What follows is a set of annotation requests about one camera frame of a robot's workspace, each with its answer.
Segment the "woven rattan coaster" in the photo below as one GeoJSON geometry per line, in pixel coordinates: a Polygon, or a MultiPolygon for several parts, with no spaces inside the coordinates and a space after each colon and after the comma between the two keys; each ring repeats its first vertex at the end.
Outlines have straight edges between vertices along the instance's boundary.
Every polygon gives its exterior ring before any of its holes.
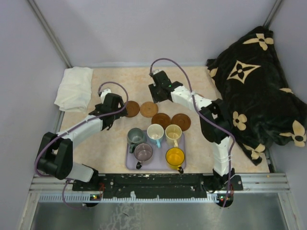
{"type": "Polygon", "coordinates": [[[153,117],[158,113],[158,105],[153,102],[144,102],[140,106],[140,113],[147,118],[153,117]]]}

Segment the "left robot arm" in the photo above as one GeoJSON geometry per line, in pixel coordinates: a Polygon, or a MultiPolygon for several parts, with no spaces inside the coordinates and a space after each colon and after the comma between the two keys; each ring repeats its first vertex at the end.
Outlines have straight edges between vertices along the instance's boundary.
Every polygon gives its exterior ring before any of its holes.
{"type": "Polygon", "coordinates": [[[121,96],[107,93],[104,101],[76,126],[59,133],[47,132],[43,137],[35,160],[35,170],[53,176],[59,180],[82,181],[89,190],[100,184],[97,171],[89,166],[73,161],[73,150],[90,136],[106,129],[109,130],[115,120],[126,116],[127,110],[121,96]]]}

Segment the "dark wooden coaster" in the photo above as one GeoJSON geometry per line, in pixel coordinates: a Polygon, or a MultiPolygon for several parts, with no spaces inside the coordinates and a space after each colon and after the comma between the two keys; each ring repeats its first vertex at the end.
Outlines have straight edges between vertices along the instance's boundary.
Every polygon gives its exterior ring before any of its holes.
{"type": "Polygon", "coordinates": [[[136,101],[128,101],[126,111],[127,114],[125,115],[125,117],[135,117],[140,111],[140,106],[136,101]]]}
{"type": "Polygon", "coordinates": [[[171,118],[165,113],[157,113],[151,119],[152,124],[159,124],[166,129],[171,124],[171,118]]]}

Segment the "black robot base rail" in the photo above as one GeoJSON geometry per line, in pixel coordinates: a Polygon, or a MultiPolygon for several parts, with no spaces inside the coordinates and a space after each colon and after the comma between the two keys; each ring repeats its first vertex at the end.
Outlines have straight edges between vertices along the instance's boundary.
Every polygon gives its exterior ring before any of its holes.
{"type": "Polygon", "coordinates": [[[103,193],[103,198],[140,199],[206,198],[208,192],[225,191],[226,179],[205,173],[99,174],[89,182],[75,180],[73,191],[103,193]]]}

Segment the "brown wooden coaster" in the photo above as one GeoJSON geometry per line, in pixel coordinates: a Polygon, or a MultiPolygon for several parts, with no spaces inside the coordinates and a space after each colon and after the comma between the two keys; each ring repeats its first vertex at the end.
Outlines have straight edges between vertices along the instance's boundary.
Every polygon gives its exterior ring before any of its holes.
{"type": "Polygon", "coordinates": [[[172,117],[171,124],[179,126],[182,131],[187,131],[191,126],[191,119],[188,115],[179,113],[172,117]]]}

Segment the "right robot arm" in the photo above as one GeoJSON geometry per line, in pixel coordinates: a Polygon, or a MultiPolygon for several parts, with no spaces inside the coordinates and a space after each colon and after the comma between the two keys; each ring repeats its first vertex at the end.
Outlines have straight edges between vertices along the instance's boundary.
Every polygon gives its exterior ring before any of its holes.
{"type": "Polygon", "coordinates": [[[200,117],[201,132],[213,144],[214,184],[224,190],[231,184],[234,169],[231,150],[235,138],[231,134],[231,118],[224,101],[204,98],[178,81],[172,82],[163,70],[149,73],[153,83],[149,90],[154,103],[169,100],[196,112],[200,117]]]}

